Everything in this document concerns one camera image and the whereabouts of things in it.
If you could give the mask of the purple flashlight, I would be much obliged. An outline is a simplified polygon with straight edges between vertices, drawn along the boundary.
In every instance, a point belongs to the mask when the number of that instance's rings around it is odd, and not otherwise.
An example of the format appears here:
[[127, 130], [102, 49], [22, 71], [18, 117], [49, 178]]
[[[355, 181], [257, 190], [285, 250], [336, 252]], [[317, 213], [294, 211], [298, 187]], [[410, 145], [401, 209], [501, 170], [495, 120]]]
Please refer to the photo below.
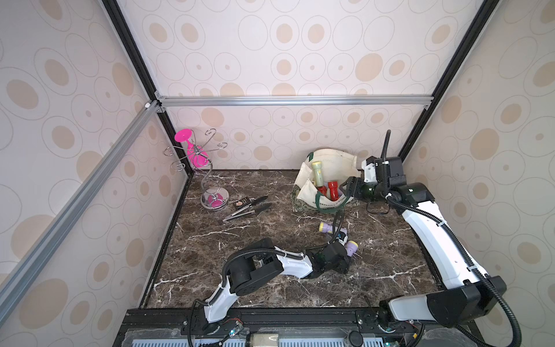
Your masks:
[[358, 244], [355, 241], [348, 241], [345, 244], [345, 250], [348, 257], [353, 257], [353, 255], [358, 250]]

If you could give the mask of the red flashlight with logo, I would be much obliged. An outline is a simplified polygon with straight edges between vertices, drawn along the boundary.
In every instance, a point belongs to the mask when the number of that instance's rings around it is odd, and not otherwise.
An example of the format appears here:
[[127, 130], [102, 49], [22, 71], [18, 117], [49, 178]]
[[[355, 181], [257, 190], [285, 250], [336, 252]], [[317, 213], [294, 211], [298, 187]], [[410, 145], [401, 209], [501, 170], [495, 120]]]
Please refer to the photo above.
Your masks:
[[332, 181], [328, 182], [328, 192], [329, 192], [329, 199], [333, 202], [339, 200], [339, 189], [338, 189], [338, 182]]

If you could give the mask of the purple flashlight horizontal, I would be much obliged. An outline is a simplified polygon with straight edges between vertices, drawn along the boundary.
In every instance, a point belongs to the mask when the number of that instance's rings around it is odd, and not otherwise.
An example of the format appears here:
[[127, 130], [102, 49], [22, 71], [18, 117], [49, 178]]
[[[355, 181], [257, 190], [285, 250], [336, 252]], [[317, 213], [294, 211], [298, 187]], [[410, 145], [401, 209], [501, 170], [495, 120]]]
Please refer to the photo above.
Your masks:
[[[335, 229], [333, 228], [333, 225], [327, 224], [325, 222], [321, 222], [319, 224], [319, 232], [324, 233], [324, 234], [334, 234]], [[339, 233], [347, 234], [348, 230], [346, 228], [341, 228]]]

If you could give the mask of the red flashlight horizontal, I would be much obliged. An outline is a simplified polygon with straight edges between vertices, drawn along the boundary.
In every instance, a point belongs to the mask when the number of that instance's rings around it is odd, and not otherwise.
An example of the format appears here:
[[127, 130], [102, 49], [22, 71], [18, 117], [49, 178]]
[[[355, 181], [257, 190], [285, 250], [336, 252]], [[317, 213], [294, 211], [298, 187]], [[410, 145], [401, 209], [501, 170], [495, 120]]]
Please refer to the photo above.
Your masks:
[[319, 193], [321, 193], [324, 196], [328, 195], [328, 188], [326, 188], [326, 186], [318, 187], [317, 190]]

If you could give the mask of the green flashlight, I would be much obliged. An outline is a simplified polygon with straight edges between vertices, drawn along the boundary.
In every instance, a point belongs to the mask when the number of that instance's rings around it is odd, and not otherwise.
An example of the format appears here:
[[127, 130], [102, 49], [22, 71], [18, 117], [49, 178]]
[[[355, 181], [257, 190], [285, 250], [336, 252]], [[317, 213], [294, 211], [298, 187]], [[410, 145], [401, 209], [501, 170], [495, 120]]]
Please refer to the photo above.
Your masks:
[[312, 171], [314, 174], [314, 185], [316, 187], [323, 187], [325, 186], [323, 174], [322, 174], [322, 162], [321, 161], [313, 161], [312, 162]]

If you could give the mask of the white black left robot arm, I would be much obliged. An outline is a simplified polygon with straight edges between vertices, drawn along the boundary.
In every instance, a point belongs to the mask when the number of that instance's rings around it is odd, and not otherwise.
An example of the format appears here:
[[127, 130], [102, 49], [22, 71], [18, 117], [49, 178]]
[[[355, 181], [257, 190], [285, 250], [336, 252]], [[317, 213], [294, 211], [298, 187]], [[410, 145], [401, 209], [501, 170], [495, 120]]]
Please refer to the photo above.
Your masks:
[[312, 279], [331, 270], [347, 273], [351, 256], [346, 249], [348, 242], [340, 238], [344, 218], [345, 212], [337, 211], [331, 239], [303, 252], [282, 250], [270, 238], [265, 238], [230, 255], [221, 270], [217, 289], [207, 299], [195, 299], [192, 303], [186, 334], [188, 345], [193, 345], [193, 318], [198, 307], [204, 309], [205, 321], [210, 325], [226, 318], [240, 296], [261, 289], [278, 276]]

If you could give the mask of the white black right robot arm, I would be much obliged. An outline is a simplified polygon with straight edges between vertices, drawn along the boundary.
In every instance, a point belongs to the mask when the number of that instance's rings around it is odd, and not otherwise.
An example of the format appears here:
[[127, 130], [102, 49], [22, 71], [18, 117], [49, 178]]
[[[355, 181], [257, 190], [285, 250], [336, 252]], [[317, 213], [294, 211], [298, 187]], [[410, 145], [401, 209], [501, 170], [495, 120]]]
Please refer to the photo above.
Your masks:
[[457, 329], [477, 346], [485, 346], [486, 342], [466, 330], [463, 324], [482, 318], [500, 306], [512, 330], [510, 345], [520, 346], [523, 340], [520, 325], [503, 297], [506, 283], [500, 276], [490, 276], [474, 260], [442, 216], [427, 186], [407, 182], [402, 159], [387, 154], [390, 135], [386, 133], [379, 157], [371, 156], [363, 161], [364, 175], [348, 178], [340, 189], [346, 198], [366, 204], [383, 201], [394, 208], [428, 254], [440, 285], [433, 293], [382, 301], [378, 312], [380, 328], [390, 332], [399, 322], [435, 322]]

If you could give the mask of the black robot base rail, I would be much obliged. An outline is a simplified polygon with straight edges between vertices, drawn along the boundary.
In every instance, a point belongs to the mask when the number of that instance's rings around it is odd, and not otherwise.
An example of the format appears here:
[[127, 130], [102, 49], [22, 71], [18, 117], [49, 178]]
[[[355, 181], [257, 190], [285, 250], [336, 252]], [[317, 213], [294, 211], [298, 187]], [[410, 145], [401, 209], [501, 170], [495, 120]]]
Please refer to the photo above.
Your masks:
[[115, 346], [472, 346], [456, 329], [405, 321], [383, 328], [373, 309], [238, 308], [209, 323], [202, 309], [132, 309]]

